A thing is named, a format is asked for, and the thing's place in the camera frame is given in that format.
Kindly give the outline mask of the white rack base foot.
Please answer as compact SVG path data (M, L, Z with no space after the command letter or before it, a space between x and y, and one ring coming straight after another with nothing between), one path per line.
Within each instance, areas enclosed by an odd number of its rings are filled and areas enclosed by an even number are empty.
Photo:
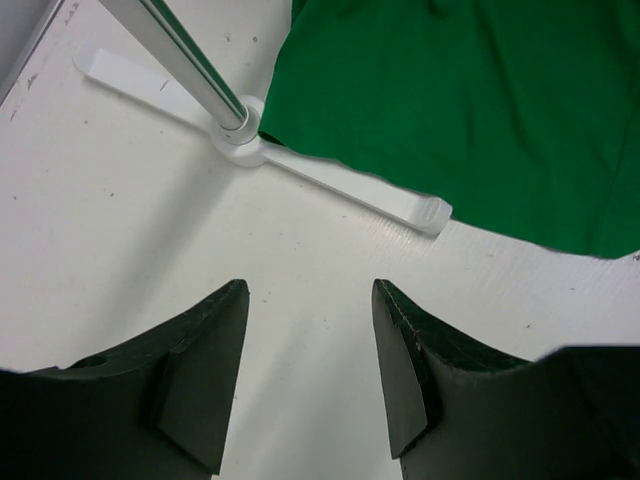
M438 235L451 218L453 207L441 198L393 186L333 160L306 157L260 137L245 145L230 144L218 122L167 74L92 45L76 51L74 65L88 79L206 132L216 150L238 166L273 164L430 236Z

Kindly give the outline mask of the green t-shirt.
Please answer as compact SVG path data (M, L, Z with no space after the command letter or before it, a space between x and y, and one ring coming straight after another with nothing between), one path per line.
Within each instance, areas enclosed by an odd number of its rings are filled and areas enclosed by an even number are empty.
M639 249L635 1L296 1L261 135L557 251Z

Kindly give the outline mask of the silver clothes rack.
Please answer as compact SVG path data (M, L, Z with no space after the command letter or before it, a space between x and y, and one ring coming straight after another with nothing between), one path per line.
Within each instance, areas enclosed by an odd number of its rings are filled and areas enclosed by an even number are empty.
M234 93L169 5L161 0L102 0L102 6L239 142L257 117Z

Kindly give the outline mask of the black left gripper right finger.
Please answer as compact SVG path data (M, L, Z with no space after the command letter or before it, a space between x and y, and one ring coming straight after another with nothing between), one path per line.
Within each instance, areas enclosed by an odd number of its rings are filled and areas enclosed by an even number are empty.
M635 479L639 349L527 361L372 288L390 454L406 479Z

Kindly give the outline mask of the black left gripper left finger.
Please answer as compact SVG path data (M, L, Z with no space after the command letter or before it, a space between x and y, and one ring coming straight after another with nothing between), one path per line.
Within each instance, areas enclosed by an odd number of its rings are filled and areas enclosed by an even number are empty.
M1 374L5 479L209 479L220 473L249 290L232 280L67 368Z

